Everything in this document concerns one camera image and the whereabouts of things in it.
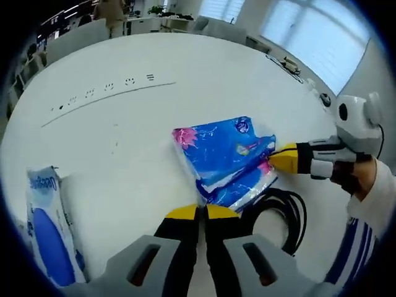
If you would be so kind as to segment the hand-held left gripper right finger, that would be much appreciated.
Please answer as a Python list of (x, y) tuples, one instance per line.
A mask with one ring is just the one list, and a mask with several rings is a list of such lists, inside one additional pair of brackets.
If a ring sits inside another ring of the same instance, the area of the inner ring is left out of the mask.
[(218, 296), (314, 296), (318, 284), (295, 259), (261, 235), (250, 235), (227, 207), (205, 207), (207, 262)]

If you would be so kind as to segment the person's right hand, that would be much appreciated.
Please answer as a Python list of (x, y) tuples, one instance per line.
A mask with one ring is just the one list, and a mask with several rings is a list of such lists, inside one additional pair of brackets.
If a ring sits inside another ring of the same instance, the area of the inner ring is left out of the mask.
[(377, 163), (374, 157), (354, 163), (336, 161), (330, 180), (362, 202), (374, 185), (376, 173)]

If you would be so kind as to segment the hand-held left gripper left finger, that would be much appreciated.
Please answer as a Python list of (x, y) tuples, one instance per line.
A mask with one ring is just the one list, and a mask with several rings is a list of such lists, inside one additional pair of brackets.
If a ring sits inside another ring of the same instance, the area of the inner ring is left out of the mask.
[(186, 296), (198, 237), (198, 206), (172, 210), (154, 235), (141, 236), (111, 257), (84, 296)]

